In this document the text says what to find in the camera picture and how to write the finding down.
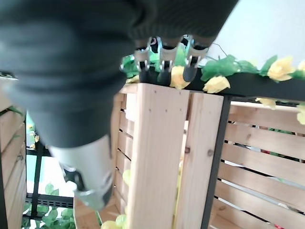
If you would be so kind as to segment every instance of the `green leaf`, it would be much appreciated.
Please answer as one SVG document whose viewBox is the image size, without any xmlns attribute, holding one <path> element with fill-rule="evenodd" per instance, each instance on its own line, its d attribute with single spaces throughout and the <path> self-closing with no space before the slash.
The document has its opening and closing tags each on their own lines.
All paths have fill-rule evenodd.
<svg viewBox="0 0 305 229">
<path fill-rule="evenodd" d="M 42 213 L 43 215 L 49 212 L 49 207 L 47 206 L 37 206 L 37 211 Z"/>
<path fill-rule="evenodd" d="M 54 191 L 51 192 L 52 196 L 58 196 L 59 195 L 59 189 L 56 189 Z"/>
<path fill-rule="evenodd" d="M 47 184 L 46 188 L 45 188 L 46 194 L 47 195 L 51 195 L 52 191 L 54 191 L 54 186 L 53 184 Z"/>
<path fill-rule="evenodd" d="M 240 67 L 241 73 L 258 73 L 258 69 L 248 61 L 239 61 L 237 62 Z"/>
<path fill-rule="evenodd" d="M 16 107 L 14 107 L 14 106 L 10 106 L 9 108 L 8 108 L 8 110 L 9 111 L 13 111 L 13 112 L 15 112 L 15 113 L 18 113 L 18 114 L 20 114 L 21 116 L 24 116 L 24 113 L 22 113 L 20 110 L 18 110 Z"/>
<path fill-rule="evenodd" d="M 262 69 L 260 70 L 259 74 L 261 76 L 267 76 L 268 70 L 271 67 L 271 65 L 277 60 L 277 55 L 269 58 L 266 63 L 263 65 Z"/>
<path fill-rule="evenodd" d="M 62 211 L 61 216 L 68 216 L 69 218 L 73 216 L 73 209 L 65 209 Z"/>
<path fill-rule="evenodd" d="M 26 210 L 30 210 L 31 208 L 32 208 L 32 204 L 26 203 L 23 205 L 23 212 L 25 212 Z"/>
<path fill-rule="evenodd" d="M 294 73 L 290 73 L 288 75 L 295 79 L 305 80 L 305 71 L 302 70 L 296 70 Z"/>
<path fill-rule="evenodd" d="M 51 210 L 48 215 L 48 217 L 50 217 L 52 220 L 55 220 L 57 218 L 57 216 L 58 216 L 57 210 Z"/>
<path fill-rule="evenodd" d="M 208 61 L 206 65 L 201 69 L 201 80 L 206 82 L 214 76 L 220 75 L 218 61 Z"/>
<path fill-rule="evenodd" d="M 36 229 L 39 229 L 40 228 L 40 221 L 35 220 L 35 224 L 36 224 Z"/>
</svg>

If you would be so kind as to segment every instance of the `black metal post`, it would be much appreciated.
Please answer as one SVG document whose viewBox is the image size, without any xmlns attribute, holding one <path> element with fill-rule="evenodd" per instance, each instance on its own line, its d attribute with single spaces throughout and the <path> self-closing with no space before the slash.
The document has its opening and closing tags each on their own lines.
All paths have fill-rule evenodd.
<svg viewBox="0 0 305 229">
<path fill-rule="evenodd" d="M 6 218 L 6 208 L 4 199 L 4 185 L 2 177 L 2 161 L 0 155 L 0 223 L 2 229 L 8 229 L 8 220 Z"/>
<path fill-rule="evenodd" d="M 31 209 L 32 217 L 37 216 L 38 188 L 39 188 L 41 161 L 42 161 L 42 154 L 43 154 L 43 145 L 40 143 L 40 141 L 38 141 L 35 144 L 35 149 L 37 151 L 37 159 L 36 159 L 36 166 L 35 166 L 34 189 L 33 189 L 33 196 L 32 196 L 32 209 Z"/>
<path fill-rule="evenodd" d="M 216 186 L 217 175 L 218 175 L 218 168 L 219 168 L 221 152 L 222 152 L 223 144 L 224 144 L 224 134 L 225 134 L 225 129 L 226 129 L 227 122 L 228 122 L 228 115 L 229 115 L 229 111 L 230 111 L 230 103 L 231 103 L 231 97 L 225 96 L 221 115 L 220 115 L 219 126 L 218 126 L 218 133 L 217 133 L 217 138 L 216 138 L 209 186 L 208 186 L 208 190 L 207 190 L 207 194 L 206 194 L 204 212 L 203 212 L 203 217 L 202 217 L 202 222 L 201 222 L 201 229 L 207 229 L 209 226 L 209 220 L 210 220 L 210 216 L 211 216 L 211 210 L 212 210 L 214 193 L 215 193 L 215 186 Z"/>
</svg>

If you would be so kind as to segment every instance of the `wood knot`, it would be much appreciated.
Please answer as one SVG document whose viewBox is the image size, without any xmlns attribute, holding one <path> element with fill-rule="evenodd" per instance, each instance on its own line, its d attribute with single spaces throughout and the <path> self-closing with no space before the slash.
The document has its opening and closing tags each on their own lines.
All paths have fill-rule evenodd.
<svg viewBox="0 0 305 229">
<path fill-rule="evenodd" d="M 214 155 L 214 150 L 209 149 L 208 150 L 208 156 L 213 156 Z"/>
</svg>

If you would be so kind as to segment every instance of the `green artificial leaf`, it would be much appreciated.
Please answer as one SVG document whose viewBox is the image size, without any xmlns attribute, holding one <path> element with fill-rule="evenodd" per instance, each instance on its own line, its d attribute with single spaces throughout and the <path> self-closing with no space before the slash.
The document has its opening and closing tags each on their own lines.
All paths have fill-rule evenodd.
<svg viewBox="0 0 305 229">
<path fill-rule="evenodd" d="M 58 196 L 58 195 L 59 195 L 59 189 L 53 190 L 53 191 L 51 192 L 51 195 L 52 195 L 52 196 Z"/>
<path fill-rule="evenodd" d="M 40 228 L 40 221 L 35 220 L 35 224 L 36 224 L 36 229 L 39 229 Z"/>
<path fill-rule="evenodd" d="M 69 218 L 73 216 L 73 209 L 65 209 L 62 211 L 61 216 L 68 216 Z"/>
<path fill-rule="evenodd" d="M 260 70 L 259 74 L 261 76 L 267 76 L 268 70 L 271 67 L 271 65 L 277 60 L 277 55 L 269 58 L 266 63 L 263 65 L 262 69 Z"/>
<path fill-rule="evenodd" d="M 49 216 L 43 216 L 42 221 L 45 223 L 45 225 L 47 227 L 49 227 L 51 225 L 51 223 L 53 222 L 52 218 Z"/>
<path fill-rule="evenodd" d="M 47 206 L 37 206 L 37 212 L 40 212 L 43 215 L 45 215 L 49 212 L 49 207 L 47 207 Z"/>
<path fill-rule="evenodd" d="M 46 188 L 45 188 L 46 194 L 47 195 L 51 195 L 52 191 L 54 191 L 54 186 L 53 184 L 47 184 Z"/>
<path fill-rule="evenodd" d="M 22 222 L 21 222 L 21 227 L 30 227 L 31 226 L 31 222 L 29 218 L 22 218 Z"/>
<path fill-rule="evenodd" d="M 52 220 L 55 220 L 57 218 L 57 216 L 58 216 L 57 210 L 51 210 L 48 215 L 48 217 L 50 217 Z"/>
<path fill-rule="evenodd" d="M 290 75 L 294 79 L 305 80 L 305 71 L 302 70 L 296 70 L 294 73 L 290 73 L 288 75 Z"/>
<path fill-rule="evenodd" d="M 186 48 L 183 44 L 179 44 L 174 65 L 186 66 L 185 58 L 186 58 Z"/>
<path fill-rule="evenodd" d="M 32 204 L 26 203 L 23 205 L 23 212 L 25 212 L 26 210 L 30 210 L 31 208 L 32 208 Z"/>
<path fill-rule="evenodd" d="M 14 106 L 10 106 L 9 108 L 8 108 L 8 110 L 9 111 L 13 111 L 13 112 L 15 112 L 15 113 L 18 113 L 18 114 L 20 114 L 21 116 L 24 116 L 24 113 L 22 113 L 20 110 L 18 110 L 16 107 L 14 107 Z"/>
<path fill-rule="evenodd" d="M 237 62 L 241 73 L 258 73 L 258 69 L 248 61 Z"/>
<path fill-rule="evenodd" d="M 201 80 L 206 82 L 214 76 L 219 76 L 219 63 L 218 61 L 208 61 L 206 65 L 201 69 Z"/>
</svg>

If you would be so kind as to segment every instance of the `wire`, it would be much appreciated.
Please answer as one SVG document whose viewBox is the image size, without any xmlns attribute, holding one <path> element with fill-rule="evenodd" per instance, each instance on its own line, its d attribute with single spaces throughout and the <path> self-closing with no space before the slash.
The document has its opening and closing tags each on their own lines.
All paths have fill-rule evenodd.
<svg viewBox="0 0 305 229">
<path fill-rule="evenodd" d="M 221 49 L 221 51 L 223 51 L 223 53 L 224 53 L 226 56 L 228 56 L 219 44 L 217 44 L 217 43 L 212 43 L 212 44 L 217 45 L 217 46 Z"/>
</svg>

